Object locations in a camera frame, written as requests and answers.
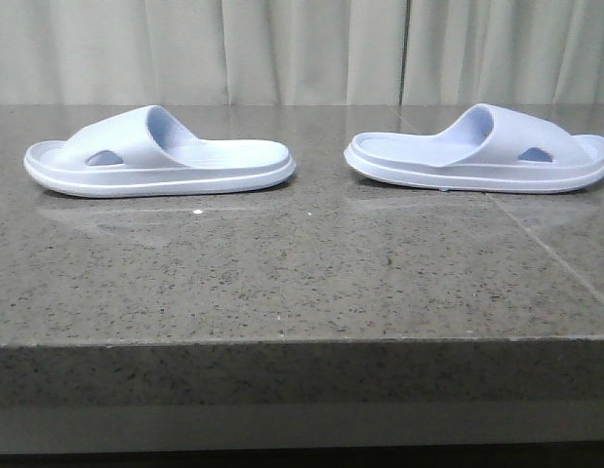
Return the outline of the light blue slipper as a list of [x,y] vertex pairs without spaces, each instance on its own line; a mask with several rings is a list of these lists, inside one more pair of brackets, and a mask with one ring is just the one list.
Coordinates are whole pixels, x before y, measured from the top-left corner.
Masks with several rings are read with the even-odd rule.
[[158,105],[98,121],[67,140],[35,143],[23,164],[40,185],[85,198],[253,191],[296,169],[280,142],[201,139]]
[[604,136],[571,135],[550,121],[478,103],[435,135],[358,134],[344,157],[361,175],[396,185],[563,193],[604,177]]

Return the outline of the pale curtain right panel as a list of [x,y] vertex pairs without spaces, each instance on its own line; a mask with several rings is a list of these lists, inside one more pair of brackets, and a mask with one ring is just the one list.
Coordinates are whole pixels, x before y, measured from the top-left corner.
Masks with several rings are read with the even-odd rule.
[[402,103],[604,103],[604,1],[413,1]]

